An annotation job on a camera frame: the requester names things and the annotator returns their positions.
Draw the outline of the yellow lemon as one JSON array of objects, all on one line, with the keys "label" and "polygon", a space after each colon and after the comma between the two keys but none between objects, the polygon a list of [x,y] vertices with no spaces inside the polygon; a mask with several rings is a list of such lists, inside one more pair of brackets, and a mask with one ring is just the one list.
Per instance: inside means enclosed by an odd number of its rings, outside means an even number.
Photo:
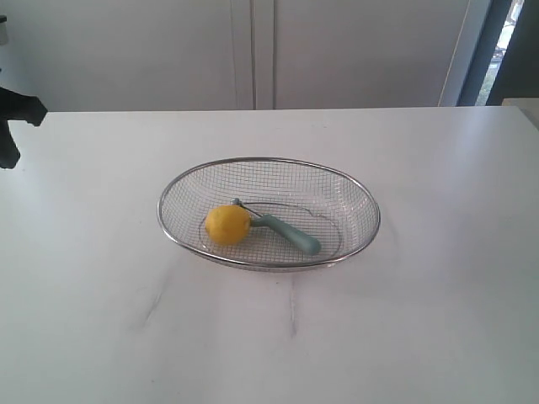
[{"label": "yellow lemon", "polygon": [[235,245],[249,233],[251,218],[247,210],[238,205],[221,205],[212,209],[205,218],[209,238],[219,245]]}]

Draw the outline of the teal handled peeler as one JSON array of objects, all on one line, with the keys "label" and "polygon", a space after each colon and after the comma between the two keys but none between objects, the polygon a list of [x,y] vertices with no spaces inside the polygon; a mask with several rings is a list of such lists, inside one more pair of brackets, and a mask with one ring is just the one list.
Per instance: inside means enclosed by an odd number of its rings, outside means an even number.
[{"label": "teal handled peeler", "polygon": [[308,256],[314,256],[320,253],[322,246],[317,238],[309,236],[273,215],[261,215],[251,210],[238,198],[234,199],[232,203],[254,215],[254,218],[251,220],[251,226],[271,229]]}]

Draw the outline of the oval steel mesh basket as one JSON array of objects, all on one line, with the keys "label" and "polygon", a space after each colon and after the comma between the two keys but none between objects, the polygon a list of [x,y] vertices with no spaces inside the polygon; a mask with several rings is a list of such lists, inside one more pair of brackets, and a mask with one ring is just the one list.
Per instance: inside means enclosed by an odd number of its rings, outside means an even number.
[{"label": "oval steel mesh basket", "polygon": [[[240,199],[317,238],[308,256],[267,227],[251,227],[235,246],[214,243],[205,231],[211,209]],[[164,234],[213,262],[251,271],[289,273],[333,266],[364,250],[381,224],[378,203],[359,181],[339,170],[282,157],[236,157],[181,173],[157,203]]]}]

